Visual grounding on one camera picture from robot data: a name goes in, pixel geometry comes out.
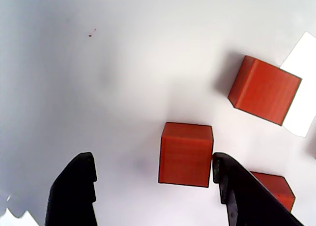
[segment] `red cube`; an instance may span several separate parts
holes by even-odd
[[[158,182],[207,188],[212,150],[211,126],[166,123],[161,137]]]
[[[282,125],[301,80],[245,56],[228,98],[235,108]]]
[[[251,172],[291,212],[295,196],[284,177]]]

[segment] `orange block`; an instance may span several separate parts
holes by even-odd
[[[282,125],[301,80],[245,56],[228,98],[235,108]]]
[[[264,185],[276,199],[291,212],[295,195],[284,177],[251,172]]]
[[[159,183],[208,187],[211,126],[167,122],[161,137]]]

